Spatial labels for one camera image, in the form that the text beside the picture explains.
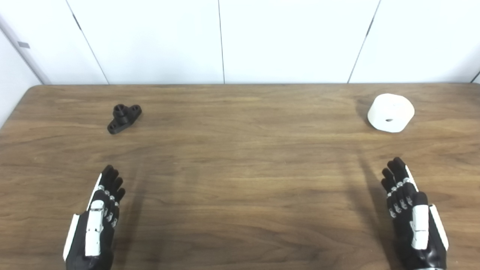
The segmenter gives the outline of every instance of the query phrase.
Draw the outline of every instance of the wooden table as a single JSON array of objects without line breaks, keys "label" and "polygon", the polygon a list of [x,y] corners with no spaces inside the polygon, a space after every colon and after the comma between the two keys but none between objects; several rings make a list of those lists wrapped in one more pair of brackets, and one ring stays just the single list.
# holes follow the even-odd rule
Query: wooden table
[{"label": "wooden table", "polygon": [[[374,97],[416,108],[398,134]],[[139,104],[110,135],[113,106]],[[379,181],[394,156],[479,269],[480,85],[36,86],[0,130],[0,269],[64,269],[74,212],[114,165],[113,270],[398,269]]]}]

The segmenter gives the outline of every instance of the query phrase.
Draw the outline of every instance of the black 3d printed part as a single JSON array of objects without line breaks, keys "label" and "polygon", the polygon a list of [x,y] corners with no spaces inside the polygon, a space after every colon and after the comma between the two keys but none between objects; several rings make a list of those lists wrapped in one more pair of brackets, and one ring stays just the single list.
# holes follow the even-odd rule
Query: black 3d printed part
[{"label": "black 3d printed part", "polygon": [[142,108],[138,105],[127,107],[119,104],[113,107],[113,120],[108,124],[107,130],[110,134],[117,134],[127,127],[133,125],[135,120],[142,114]]}]

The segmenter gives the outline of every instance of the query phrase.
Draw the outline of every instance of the white wall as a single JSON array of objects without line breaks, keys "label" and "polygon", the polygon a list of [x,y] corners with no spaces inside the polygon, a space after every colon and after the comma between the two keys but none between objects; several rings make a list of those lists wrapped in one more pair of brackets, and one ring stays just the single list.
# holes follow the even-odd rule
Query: white wall
[{"label": "white wall", "polygon": [[382,0],[350,82],[471,82],[479,14],[477,0]]},{"label": "white wall", "polygon": [[378,0],[220,0],[226,83],[346,83]]},{"label": "white wall", "polygon": [[0,127],[30,87],[40,81],[0,31]]},{"label": "white wall", "polygon": [[217,0],[69,0],[111,84],[220,84]]},{"label": "white wall", "polygon": [[0,0],[0,27],[43,83],[107,83],[65,0]]}]

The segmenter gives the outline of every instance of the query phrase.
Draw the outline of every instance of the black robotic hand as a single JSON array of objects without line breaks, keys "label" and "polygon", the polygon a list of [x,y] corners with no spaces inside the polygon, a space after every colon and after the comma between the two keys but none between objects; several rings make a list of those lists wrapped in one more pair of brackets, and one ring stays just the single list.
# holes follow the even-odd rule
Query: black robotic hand
[{"label": "black robotic hand", "polygon": [[396,252],[407,270],[445,270],[448,240],[435,205],[419,192],[410,170],[394,158],[382,171]]},{"label": "black robotic hand", "polygon": [[87,210],[73,215],[63,249],[67,270],[110,270],[119,203],[125,195],[119,172],[108,165],[98,177]]}]

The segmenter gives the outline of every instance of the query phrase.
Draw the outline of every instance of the white foam cylinder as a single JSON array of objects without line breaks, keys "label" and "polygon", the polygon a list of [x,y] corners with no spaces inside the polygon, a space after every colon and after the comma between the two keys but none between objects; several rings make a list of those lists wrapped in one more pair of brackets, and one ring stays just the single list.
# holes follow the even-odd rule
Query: white foam cylinder
[{"label": "white foam cylinder", "polygon": [[368,121],[378,130],[400,132],[414,114],[415,109],[406,97],[381,94],[375,98],[368,111]]}]

